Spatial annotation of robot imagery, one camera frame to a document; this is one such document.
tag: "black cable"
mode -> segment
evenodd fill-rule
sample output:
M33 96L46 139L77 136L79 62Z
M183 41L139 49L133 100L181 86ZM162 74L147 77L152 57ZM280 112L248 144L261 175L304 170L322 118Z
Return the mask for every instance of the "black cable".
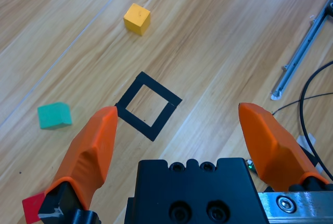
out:
M304 115L303 115L303 105L304 105L304 100L305 100L305 93L306 90L308 89L308 86L310 84L310 82L313 80L313 78L319 73L321 72L323 69L327 68L328 66L332 65L333 61L328 62L326 65L320 67L317 71L315 71L311 77L308 79L308 81L306 82L302 94L301 94L301 99L300 99L300 121L301 121L301 126L302 126L302 130L305 136L305 139L313 153L313 155L316 157L316 159L318 160L319 164L322 166L323 170L325 171L325 173L328 175L328 177L333 181L333 176L332 174L328 171L328 169L326 168L325 164L323 163L323 161L321 160L321 158L319 157L319 155L317 154L316 150L314 149L310 138L308 136L308 132L306 131L306 127L305 127L305 122L304 122Z
M321 96L326 96L326 95L332 95L332 94L333 94L333 93L323 93L323 94L318 94L318 95L315 95L315 96L310 96L310 97L304 98L304 100L311 99L311 98L317 98L317 97L321 97ZM274 115L276 114L276 112L278 112L278 111L284 109L285 107L291 106L291 105L293 105L294 103L298 103L298 102L300 102L300 101L301 101L301 100L299 99L299 100L296 100L296 101L291 102L291 103L289 103L289 104L286 104L285 106L282 106L281 108L279 108L279 109L277 109L276 111L274 111L274 112L272 113L272 115L274 116Z

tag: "yellow cube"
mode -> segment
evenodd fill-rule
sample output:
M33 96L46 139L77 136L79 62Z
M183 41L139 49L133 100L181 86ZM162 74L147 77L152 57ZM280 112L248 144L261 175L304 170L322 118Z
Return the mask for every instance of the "yellow cube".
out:
M142 36L150 25L150 11L134 3L125 14L124 23L129 30Z

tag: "black square frame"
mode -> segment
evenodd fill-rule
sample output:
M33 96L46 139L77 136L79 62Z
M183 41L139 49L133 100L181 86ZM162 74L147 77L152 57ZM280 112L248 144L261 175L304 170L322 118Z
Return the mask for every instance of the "black square frame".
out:
M150 88L162 98L164 98L166 101L168 101L168 103L151 127L126 109L126 107L130 104L132 99L139 92L143 85L146 85L148 88ZM154 140L161 132L162 128L164 127L172 113L175 111L177 106L180 104L180 102L182 102L181 98L173 94L171 91L166 89L163 85L159 84L146 73L140 72L134 82L127 89L125 94L121 97L119 102L116 103L116 107L118 110L118 117L132 125L139 132L144 134L148 139L154 142Z

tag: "table surface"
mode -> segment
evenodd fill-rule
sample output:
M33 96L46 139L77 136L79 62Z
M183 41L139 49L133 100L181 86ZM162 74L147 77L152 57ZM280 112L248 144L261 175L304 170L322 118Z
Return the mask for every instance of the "table surface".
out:
M249 158L238 104L269 111L299 99L305 81L332 59L333 21L325 23L280 101L270 92L327 0L0 0L0 220L24 223L21 201L46 189L75 135L100 108L114 105L144 71L182 98L154 142L119 119L107 181L91 209L123 223L137 163L165 159ZM151 11L143 37L123 15ZM333 91L331 68L308 95ZM73 125L41 130L37 107L69 104ZM305 121L333 170L333 97L306 101ZM166 101L143 87L128 110L154 122ZM295 138L297 105L276 114ZM253 177L259 191L266 185Z

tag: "green block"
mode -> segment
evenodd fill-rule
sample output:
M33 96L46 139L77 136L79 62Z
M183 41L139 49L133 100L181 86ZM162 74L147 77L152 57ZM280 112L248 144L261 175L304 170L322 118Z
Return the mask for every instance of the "green block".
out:
M57 102L37 108L41 129L58 129L72 124L69 105Z

